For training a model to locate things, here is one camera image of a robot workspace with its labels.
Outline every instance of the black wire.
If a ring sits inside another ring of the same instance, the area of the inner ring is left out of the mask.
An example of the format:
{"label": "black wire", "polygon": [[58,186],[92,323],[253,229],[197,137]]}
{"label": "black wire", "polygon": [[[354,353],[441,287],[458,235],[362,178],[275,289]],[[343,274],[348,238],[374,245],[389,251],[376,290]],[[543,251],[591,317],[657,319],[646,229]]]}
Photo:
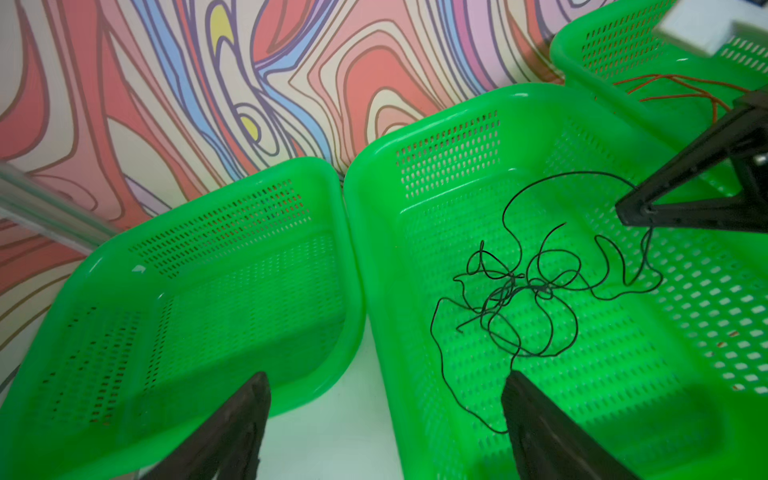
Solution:
{"label": "black wire", "polygon": [[[490,426],[480,415],[478,415],[476,412],[473,412],[469,407],[465,406],[462,401],[458,398],[456,395],[456,392],[451,387],[450,383],[445,377],[445,360],[444,355],[442,351],[442,347],[440,346],[440,342],[438,342],[437,338],[435,337],[435,320],[437,319],[438,311],[440,310],[440,306],[444,302],[452,303],[456,305],[457,307],[472,312],[473,317],[469,320],[466,320],[465,322],[459,324],[456,326],[456,331],[458,333],[464,334],[464,331],[462,330],[463,327],[477,322],[480,325],[480,329],[484,330],[488,334],[488,338],[498,347],[501,351],[507,353],[511,356],[509,361],[509,369],[512,370],[513,365],[515,364],[515,360],[517,358],[553,358],[556,356],[560,356],[562,353],[568,351],[578,339],[579,334],[579,324],[578,324],[578,316],[576,315],[576,312],[571,308],[570,305],[568,305],[561,297],[559,297],[555,292],[557,290],[563,290],[566,292],[589,292],[595,299],[602,300],[602,301],[612,301],[615,300],[623,295],[627,295],[629,293],[649,293],[658,288],[662,282],[664,281],[664,275],[651,266],[649,260],[648,260],[648,254],[650,252],[650,243],[653,239],[654,235],[654,228],[648,228],[648,230],[645,232],[645,234],[642,236],[640,240],[640,247],[642,252],[642,260],[640,266],[637,268],[637,272],[635,272],[634,275],[631,276],[631,278],[628,278],[629,272],[627,271],[627,261],[624,257],[624,254],[621,252],[621,248],[610,238],[604,236],[604,235],[595,235],[593,240],[595,245],[597,245],[598,249],[600,250],[603,260],[605,261],[605,274],[603,277],[597,281],[594,284],[590,284],[587,279],[582,274],[582,268],[584,267],[584,264],[581,261],[581,258],[574,252],[571,252],[570,250],[564,250],[564,249],[546,249],[545,245],[547,241],[550,239],[550,237],[560,228],[564,227],[566,223],[561,223],[557,225],[555,228],[549,231],[547,235],[544,237],[543,241],[541,242],[541,246],[538,249],[538,252],[528,261],[528,263],[525,265],[524,272],[519,273],[518,269],[521,268],[523,264],[523,246],[522,242],[518,239],[518,237],[515,235],[514,232],[508,227],[506,218],[507,218],[507,212],[509,208],[512,206],[512,204],[515,202],[515,200],[520,197],[525,191],[529,190],[530,188],[539,185],[543,182],[553,180],[555,178],[559,177],[567,177],[571,175],[597,175],[597,176],[603,176],[603,177],[609,177],[613,178],[615,180],[619,180],[623,184],[629,186],[629,188],[632,188],[633,190],[636,190],[637,187],[635,187],[634,184],[632,184],[629,180],[626,180],[616,174],[612,174],[609,172],[600,172],[600,171],[592,171],[592,170],[580,170],[580,171],[574,171],[574,172],[565,172],[562,174],[556,174],[551,175],[549,177],[544,177],[540,180],[537,180],[533,182],[532,184],[529,184],[526,187],[523,187],[519,192],[517,192],[512,199],[507,203],[506,207],[504,207],[504,211],[502,212],[502,226],[505,230],[509,233],[509,235],[512,237],[513,241],[517,244],[518,247],[518,258],[515,262],[515,265],[512,268],[509,268],[505,265],[504,262],[502,262],[501,259],[499,259],[496,255],[493,253],[487,251],[485,249],[485,241],[480,242],[480,247],[472,253],[472,255],[469,256],[467,259],[467,264],[465,267],[464,273],[460,273],[459,275],[456,275],[453,277],[453,281],[456,283],[460,283],[462,286],[462,298],[461,301],[454,300],[450,297],[444,296],[440,298],[435,305],[435,312],[432,314],[432,322],[429,324],[429,334],[432,336],[432,341],[435,342],[435,345],[437,346],[438,352],[440,354],[440,374],[442,375],[442,380],[445,383],[445,386],[448,387],[448,390],[450,391],[451,395],[453,396],[453,399],[456,401],[458,406],[460,406],[462,409],[464,409],[467,413],[474,416],[477,420],[480,421],[483,425],[485,425],[486,428],[491,430],[494,433],[498,433],[500,435],[508,433],[507,430],[497,430]],[[657,276],[657,281],[650,287],[644,290],[625,290],[618,294],[615,294],[613,296],[607,296],[603,297],[598,295],[595,292],[595,289],[597,289],[599,286],[602,286],[610,277],[611,275],[611,260],[608,256],[607,250],[614,251],[619,259],[621,260],[621,280],[625,287],[629,288],[632,287],[641,277],[644,270],[648,269],[649,271],[653,272]],[[560,253],[565,254],[570,257],[572,257],[577,265],[573,269],[564,270],[560,273],[558,273],[554,278],[547,278],[541,271],[541,259],[545,257],[548,254],[551,253]],[[496,262],[496,266],[494,268],[489,268],[486,264],[487,259],[492,259]],[[472,264],[477,261],[477,267],[472,268]],[[481,306],[473,306],[472,303],[467,298],[467,285],[465,283],[465,278],[472,277],[475,275],[484,275],[489,280],[493,280],[495,282],[501,282],[502,285],[499,287],[494,288],[490,294],[485,298],[485,300],[482,302]],[[530,292],[533,295],[534,303],[536,304],[537,308],[543,313],[543,316],[547,319],[547,322],[549,324],[549,338],[544,346],[543,349],[537,352],[532,352],[527,347],[523,345],[523,339],[520,336],[520,333],[517,331],[513,323],[507,318],[507,316],[503,315],[501,313],[501,310],[505,308],[506,306],[510,305],[512,300],[525,292]],[[564,308],[570,316],[573,318],[574,321],[574,331],[573,335],[571,337],[570,342],[558,349],[554,353],[550,353],[549,350],[552,348],[552,344],[554,343],[555,338],[555,326],[554,326],[554,320],[552,319],[552,315],[547,311],[545,308],[545,305],[548,303],[553,303],[554,305],[559,305],[560,307]],[[494,331],[492,329],[492,324],[494,321],[501,321],[503,322],[508,329],[514,334],[514,339],[508,339],[505,338],[503,335],[501,335],[499,332]]]}

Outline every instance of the black metal bracket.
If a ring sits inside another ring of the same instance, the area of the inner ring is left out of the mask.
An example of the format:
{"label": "black metal bracket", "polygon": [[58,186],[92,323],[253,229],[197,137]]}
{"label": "black metal bracket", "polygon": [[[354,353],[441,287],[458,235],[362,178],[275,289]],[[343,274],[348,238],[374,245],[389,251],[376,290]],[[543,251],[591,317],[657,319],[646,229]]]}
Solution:
{"label": "black metal bracket", "polygon": [[[733,110],[616,204],[631,227],[685,227],[768,233],[768,87]],[[682,204],[655,204],[703,171],[730,159],[742,191]]]}
{"label": "black metal bracket", "polygon": [[639,480],[522,372],[507,377],[502,406],[520,480]]}
{"label": "black metal bracket", "polygon": [[253,480],[271,403],[259,372],[142,480]]}

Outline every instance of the white table surface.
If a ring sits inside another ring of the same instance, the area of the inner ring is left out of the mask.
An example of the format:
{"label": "white table surface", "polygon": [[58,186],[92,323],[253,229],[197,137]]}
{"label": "white table surface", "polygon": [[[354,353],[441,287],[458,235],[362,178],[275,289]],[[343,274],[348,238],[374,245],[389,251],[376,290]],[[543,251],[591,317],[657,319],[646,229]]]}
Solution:
{"label": "white table surface", "polygon": [[368,320],[339,381],[315,401],[267,421],[259,457],[259,480],[402,479]]}

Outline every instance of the white device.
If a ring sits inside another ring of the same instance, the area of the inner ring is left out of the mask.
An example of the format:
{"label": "white device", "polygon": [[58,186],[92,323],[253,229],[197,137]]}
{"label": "white device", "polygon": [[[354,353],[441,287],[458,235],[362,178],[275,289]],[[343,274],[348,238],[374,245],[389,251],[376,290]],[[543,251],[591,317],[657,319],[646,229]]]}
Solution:
{"label": "white device", "polygon": [[678,0],[655,33],[700,57],[715,55],[734,35],[759,35],[768,43],[768,5],[746,0]]}

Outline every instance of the yellow shape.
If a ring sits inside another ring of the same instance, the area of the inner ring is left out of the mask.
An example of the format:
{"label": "yellow shape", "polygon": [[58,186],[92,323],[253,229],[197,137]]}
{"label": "yellow shape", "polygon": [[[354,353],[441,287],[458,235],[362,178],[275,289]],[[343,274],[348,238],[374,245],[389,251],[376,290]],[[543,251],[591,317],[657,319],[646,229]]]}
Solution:
{"label": "yellow shape", "polygon": [[243,115],[240,117],[240,121],[243,122],[243,126],[253,138],[253,141],[259,141],[259,128],[254,124],[253,120]]}
{"label": "yellow shape", "polygon": [[234,45],[235,35],[232,32],[230,16],[227,14],[227,9],[224,5],[219,4],[210,13],[210,41],[214,48],[219,45],[219,39],[222,37]]}

